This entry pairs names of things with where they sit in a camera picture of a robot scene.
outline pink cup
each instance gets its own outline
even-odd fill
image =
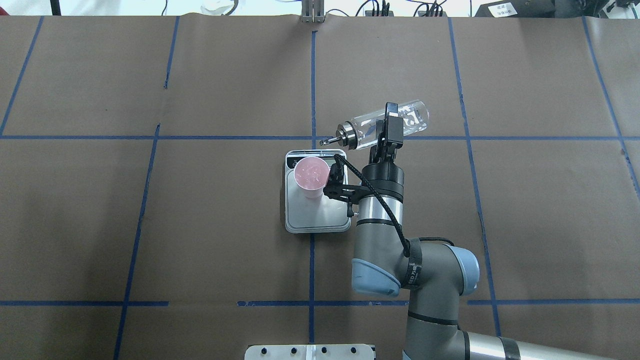
[[[329,178],[329,164],[315,156],[307,156],[296,164],[293,177],[306,197],[320,197]]]

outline pink liquid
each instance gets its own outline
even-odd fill
[[[296,183],[305,190],[321,189],[329,178],[329,165],[321,158],[309,156],[298,162],[294,177]]]

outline velcro strap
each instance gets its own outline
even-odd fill
[[[420,272],[422,271],[422,249],[420,247],[420,239],[407,239],[410,245],[409,265],[406,274],[401,282],[404,289],[417,289],[419,285]]]

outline black cable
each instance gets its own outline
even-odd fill
[[[366,0],[364,3],[362,3],[362,5],[360,5],[360,7],[358,8],[358,11],[356,12],[355,16],[358,16],[358,14],[360,13],[360,10],[362,10],[362,8],[370,1],[373,2],[374,4],[377,4],[378,5],[378,9],[380,9],[380,3],[378,2],[378,0]]]
[[[437,1],[433,1],[433,6],[431,7],[431,16],[438,16],[438,12],[440,11],[440,9],[440,4],[438,4]]]
[[[418,238],[418,240],[420,241],[442,241],[444,243],[448,243],[451,246],[455,246],[453,244],[453,241],[447,239],[447,238]]]
[[[348,169],[351,170],[352,173],[354,173],[362,181],[362,183],[369,188],[373,196],[375,196],[376,199],[380,202],[380,205],[382,205],[382,208],[387,212],[387,216],[389,216],[389,218],[391,219],[391,222],[394,224],[394,227],[396,229],[396,232],[398,233],[398,237],[400,238],[400,242],[402,243],[402,247],[404,249],[403,254],[406,258],[408,258],[410,255],[409,241],[406,238],[404,238],[404,234],[402,232],[402,226],[396,219],[394,212],[391,211],[391,208],[385,202],[385,199],[382,199],[382,195],[380,195],[380,193],[376,190],[376,188],[373,187],[373,185],[369,182],[369,180],[366,177],[364,177],[364,175],[362,175],[362,173],[355,166],[353,166],[350,162],[348,162],[347,159],[343,158],[342,155],[340,154],[334,154],[333,157],[335,158],[335,161],[337,163],[341,163],[347,166]]]
[[[60,16],[60,0],[51,0],[51,15]]]
[[[341,13],[343,13],[344,15],[349,16],[349,14],[347,14],[346,12],[343,12],[343,11],[342,11],[342,10],[340,10],[340,9],[331,9],[331,10],[327,10],[327,12],[326,12],[326,13],[330,13],[330,12],[341,12]]]
[[[234,6],[231,8],[231,10],[229,10],[228,13],[226,13],[225,15],[231,15],[237,8],[238,8],[238,4],[240,3],[240,0],[234,0]]]
[[[415,9],[415,11],[413,12],[413,16],[415,16],[415,14],[418,13],[418,10],[420,10],[420,8],[422,8],[424,5],[427,6],[427,12],[429,12],[429,4],[427,3],[421,3],[420,5],[418,5],[418,7]]]
[[[434,1],[433,4],[431,4],[431,8],[428,9],[427,12],[424,13],[422,16],[432,17],[433,12],[436,10],[436,6],[438,6],[438,3]]]

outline blue tape grid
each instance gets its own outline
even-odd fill
[[[316,148],[316,34],[311,32],[311,149]],[[316,234],[309,235],[309,343],[316,342]]]
[[[133,252],[131,254],[131,263],[129,264],[129,275],[127,276],[127,287],[124,292],[124,300],[122,304],[122,312],[120,313],[120,325],[118,326],[118,336],[116,338],[116,346],[113,351],[113,359],[120,357],[120,345],[122,344],[122,335],[124,333],[124,325],[127,319],[127,308],[129,307],[129,297],[131,296],[131,285],[133,283],[133,272],[136,269],[136,259],[138,258],[138,245],[140,244],[140,236],[142,234],[142,220],[145,217],[147,209],[147,195],[149,193],[149,182],[151,180],[151,171],[154,169],[154,161],[156,159],[156,148],[158,145],[158,136],[160,135],[160,124],[156,126],[154,135],[154,143],[151,147],[151,156],[149,157],[149,166],[147,168],[147,178],[145,180],[145,189],[142,193],[142,203],[140,204],[140,213],[138,215],[138,226],[136,228],[136,238],[133,241]]]
[[[498,315],[498,305],[495,301],[495,288],[493,287],[493,273],[491,271],[491,258],[489,257],[489,245],[486,241],[486,229],[484,227],[484,216],[482,213],[482,202],[480,201],[480,190],[478,188],[478,180],[476,177],[476,164],[474,162],[474,153],[471,148],[471,136],[469,134],[469,124],[467,121],[467,108],[465,107],[465,101],[462,95],[462,80],[460,78],[460,66],[458,65],[458,54],[456,52],[456,40],[453,34],[453,22],[451,18],[449,20],[449,36],[451,38],[451,50],[453,52],[453,64],[456,69],[456,82],[458,83],[458,95],[460,96],[460,109],[462,111],[462,118],[465,121],[465,136],[467,137],[467,152],[469,156],[469,164],[471,166],[471,178],[474,185],[474,194],[476,195],[476,209],[478,217],[480,218],[480,226],[482,229],[482,243],[484,245],[484,266],[486,267],[486,278],[489,282],[489,294],[491,296],[491,307],[493,310],[493,325],[495,327],[495,335],[502,336],[500,330],[500,317]]]
[[[167,73],[164,82],[164,88],[168,88],[168,81],[170,77],[170,71],[173,60],[173,52],[175,49],[175,43],[177,38],[177,32],[179,27],[179,17],[176,17],[175,25],[173,29],[173,38],[171,49],[169,53],[167,63]],[[7,109],[4,113],[2,124],[0,125],[0,139],[3,140],[153,140],[153,146],[151,150],[149,165],[147,169],[147,179],[145,181],[145,189],[143,192],[142,203],[140,207],[140,213],[138,218],[138,227],[136,229],[136,237],[134,239],[134,246],[132,251],[131,263],[129,267],[129,275],[127,277],[127,286],[125,289],[125,297],[123,301],[56,301],[56,300],[0,300],[0,306],[89,306],[89,307],[122,307],[120,325],[118,327],[118,336],[116,340],[116,346],[114,351],[114,359],[118,359],[119,351],[122,344],[122,336],[124,334],[124,325],[126,320],[126,313],[128,307],[167,307],[169,302],[167,301],[130,301],[131,285],[134,275],[135,262],[138,253],[138,245],[140,243],[141,236],[141,223],[144,217],[146,208],[146,201],[148,195],[148,186],[150,181],[150,175],[153,169],[155,153],[157,148],[157,142],[159,140],[311,140],[312,149],[316,148],[316,141],[323,138],[330,138],[330,136],[317,136],[316,134],[316,33],[313,31],[311,35],[311,136],[226,136],[226,135],[159,135],[159,125],[156,127],[156,133],[153,136],[149,135],[4,135],[4,129],[9,119],[11,109],[15,98],[18,94],[20,84],[24,73],[27,69],[29,59],[33,52],[36,40],[40,29],[42,28],[44,17],[40,17],[38,26],[36,27],[29,51],[25,57],[24,63],[20,70],[15,88],[11,99],[8,103]],[[619,141],[622,149],[627,153],[625,141],[638,141],[640,136],[622,136],[615,112],[611,106],[611,100],[605,83],[600,73],[600,68],[593,50],[591,38],[589,35],[588,25],[585,18],[582,18],[586,39],[589,46],[589,51],[594,63],[595,71],[598,76],[598,80],[602,87],[603,95],[605,97],[611,118],[616,129],[617,136],[471,136],[468,128],[467,112],[464,104],[462,93],[462,81],[460,76],[460,68],[458,65],[458,57],[456,53],[454,31],[452,21],[449,19],[449,34],[451,38],[451,47],[454,60],[454,67],[456,70],[456,82],[458,84],[458,92],[460,96],[460,107],[464,120],[465,136],[408,136],[407,140],[448,140],[448,141],[465,141],[467,143],[467,151],[469,156],[469,163],[471,167],[471,174],[474,184],[474,193],[476,196],[476,207],[478,215],[480,217],[483,243],[485,249],[485,261],[488,269],[488,279],[490,283],[490,300],[470,300],[467,302],[470,306],[491,306],[494,314],[494,322],[496,334],[500,336],[500,325],[497,312],[497,306],[517,306],[517,305],[567,305],[567,304],[640,304],[640,299],[538,299],[538,300],[497,300],[495,298],[495,291],[493,289],[493,279],[490,272],[490,255],[487,246],[486,232],[484,230],[484,219],[482,214],[482,204],[480,201],[480,195],[477,185],[477,177],[475,172],[475,163],[473,159],[473,151],[471,141]],[[640,199],[640,192],[633,166],[626,156],[627,167],[636,189],[636,195]],[[315,342],[314,334],[314,308],[316,306],[407,306],[407,300],[388,300],[388,301],[342,301],[342,300],[315,300],[315,234],[310,235],[310,252],[309,252],[309,300],[308,301],[239,301],[237,305],[239,307],[253,307],[253,306],[305,306],[309,309],[309,342]]]

